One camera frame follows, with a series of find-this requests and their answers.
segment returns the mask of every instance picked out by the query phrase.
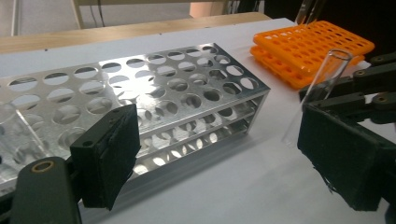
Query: white table surface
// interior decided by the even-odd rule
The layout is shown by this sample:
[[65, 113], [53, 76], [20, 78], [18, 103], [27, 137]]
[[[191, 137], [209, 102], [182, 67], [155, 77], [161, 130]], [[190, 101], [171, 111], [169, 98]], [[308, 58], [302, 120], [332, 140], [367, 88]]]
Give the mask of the white table surface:
[[250, 133], [126, 187], [112, 212], [82, 209], [83, 223], [385, 223], [386, 202], [377, 212], [355, 212], [329, 192], [300, 150], [280, 142], [299, 104], [297, 91], [255, 63], [248, 51], [254, 34], [291, 25], [286, 19], [258, 21], [2, 54], [0, 77], [217, 43], [271, 88]]

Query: orange plastic rack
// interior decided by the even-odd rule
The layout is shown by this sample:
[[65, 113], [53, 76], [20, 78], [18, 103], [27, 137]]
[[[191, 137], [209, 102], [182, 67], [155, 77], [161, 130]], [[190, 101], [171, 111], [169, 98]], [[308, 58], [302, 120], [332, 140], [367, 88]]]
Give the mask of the orange plastic rack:
[[354, 58], [354, 65], [374, 44], [327, 21], [298, 25], [256, 34], [257, 46], [250, 53], [264, 67], [294, 89], [310, 84], [330, 49], [344, 49]]

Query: glass test tube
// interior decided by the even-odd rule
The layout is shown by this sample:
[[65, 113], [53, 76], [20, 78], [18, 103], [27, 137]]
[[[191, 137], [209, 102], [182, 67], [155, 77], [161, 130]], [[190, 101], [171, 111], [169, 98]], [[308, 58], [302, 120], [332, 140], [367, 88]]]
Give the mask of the glass test tube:
[[13, 104], [0, 103], [0, 148], [22, 165], [52, 156]]
[[352, 55], [348, 51], [342, 49], [329, 50], [305, 97], [301, 101], [296, 115], [293, 117], [289, 128], [282, 138], [282, 142], [288, 147], [297, 147], [303, 117], [303, 105], [309, 102], [327, 99], [337, 79], [343, 74], [351, 59]]

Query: silver metal rack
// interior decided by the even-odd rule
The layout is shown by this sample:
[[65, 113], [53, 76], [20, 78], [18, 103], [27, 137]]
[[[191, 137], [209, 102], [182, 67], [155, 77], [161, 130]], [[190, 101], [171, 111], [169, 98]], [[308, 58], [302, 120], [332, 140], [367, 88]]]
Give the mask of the silver metal rack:
[[[107, 111], [136, 104], [142, 148], [131, 179], [247, 133], [268, 92], [216, 44], [0, 79], [0, 102], [14, 104], [46, 150], [63, 158]], [[6, 189], [24, 164], [15, 153], [0, 153], [0, 189]], [[17, 154], [39, 159], [33, 144]]]

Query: screw hole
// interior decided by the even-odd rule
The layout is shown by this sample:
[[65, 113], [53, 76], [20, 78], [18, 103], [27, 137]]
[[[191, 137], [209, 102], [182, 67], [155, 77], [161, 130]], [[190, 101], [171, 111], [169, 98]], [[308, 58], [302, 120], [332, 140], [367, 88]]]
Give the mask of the screw hole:
[[55, 163], [53, 161], [42, 161], [32, 167], [34, 173], [44, 173], [53, 167]]

